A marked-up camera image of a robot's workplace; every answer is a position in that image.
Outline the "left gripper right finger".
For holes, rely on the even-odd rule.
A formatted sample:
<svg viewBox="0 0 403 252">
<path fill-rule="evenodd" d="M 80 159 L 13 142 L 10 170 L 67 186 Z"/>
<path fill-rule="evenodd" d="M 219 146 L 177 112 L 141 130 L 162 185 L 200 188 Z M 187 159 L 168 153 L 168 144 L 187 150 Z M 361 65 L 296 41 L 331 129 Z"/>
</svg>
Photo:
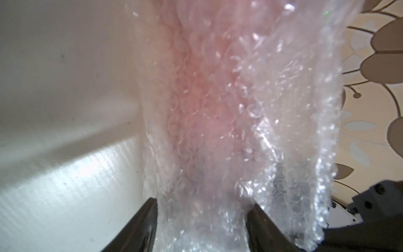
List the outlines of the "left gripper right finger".
<svg viewBox="0 0 403 252">
<path fill-rule="evenodd" d="M 300 252 L 255 203 L 246 215 L 248 245 L 251 252 Z"/>
</svg>

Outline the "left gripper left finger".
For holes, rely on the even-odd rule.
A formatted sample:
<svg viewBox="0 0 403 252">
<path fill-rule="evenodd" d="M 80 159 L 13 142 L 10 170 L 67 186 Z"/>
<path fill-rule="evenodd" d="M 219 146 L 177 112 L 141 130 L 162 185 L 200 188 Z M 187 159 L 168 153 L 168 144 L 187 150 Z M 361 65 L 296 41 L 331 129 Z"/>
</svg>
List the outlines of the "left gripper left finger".
<svg viewBox="0 0 403 252">
<path fill-rule="evenodd" d="M 157 230 L 157 199 L 150 197 L 102 252 L 152 252 Z"/>
</svg>

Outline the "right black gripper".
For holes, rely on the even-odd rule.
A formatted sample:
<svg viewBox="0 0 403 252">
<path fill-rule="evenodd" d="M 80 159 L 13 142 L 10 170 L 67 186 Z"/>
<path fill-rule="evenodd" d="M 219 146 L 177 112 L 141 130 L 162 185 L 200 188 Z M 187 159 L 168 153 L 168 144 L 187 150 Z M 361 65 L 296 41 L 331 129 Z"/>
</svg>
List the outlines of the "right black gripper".
<svg viewBox="0 0 403 252">
<path fill-rule="evenodd" d="M 384 180 L 353 197 L 347 212 L 361 223 L 325 230 L 317 252 L 401 252 L 403 182 Z"/>
</svg>

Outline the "bubble dark cylinder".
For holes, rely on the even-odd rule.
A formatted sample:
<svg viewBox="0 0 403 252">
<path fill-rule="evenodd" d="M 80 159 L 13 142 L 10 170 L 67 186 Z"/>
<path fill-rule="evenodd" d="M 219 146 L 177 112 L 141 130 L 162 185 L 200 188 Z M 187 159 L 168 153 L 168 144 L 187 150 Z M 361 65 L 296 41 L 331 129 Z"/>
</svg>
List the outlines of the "bubble dark cylinder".
<svg viewBox="0 0 403 252">
<path fill-rule="evenodd" d="M 340 48 L 363 1 L 127 1 L 157 252 L 247 252 L 254 204 L 307 252 L 324 239 Z"/>
</svg>

